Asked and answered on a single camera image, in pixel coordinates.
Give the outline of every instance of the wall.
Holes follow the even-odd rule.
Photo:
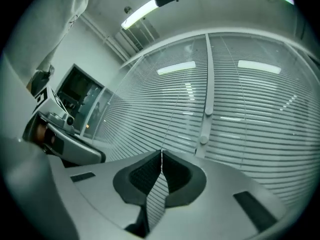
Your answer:
[[[55,72],[49,84],[57,91],[73,64],[108,88],[120,68],[121,60],[78,20],[60,43],[51,63]]]

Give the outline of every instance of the sleeve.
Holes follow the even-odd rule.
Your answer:
[[[24,86],[50,61],[88,0],[34,0],[15,26],[3,54]]]

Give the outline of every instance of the white wall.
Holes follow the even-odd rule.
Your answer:
[[[55,68],[49,85],[57,91],[73,64],[108,88],[121,65],[120,58],[81,20],[60,43],[51,64]]]

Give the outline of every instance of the ceiling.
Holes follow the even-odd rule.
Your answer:
[[[128,17],[150,0],[89,0],[86,12],[108,36],[115,36]],[[284,0],[178,0],[146,16],[157,37],[163,39],[197,28],[257,27],[278,34],[300,37],[304,19],[295,6]]]

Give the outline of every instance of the white cloth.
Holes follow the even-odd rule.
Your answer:
[[[0,58],[0,135],[21,138],[37,102],[26,85],[49,70],[57,46],[88,0],[35,0],[13,30]]]

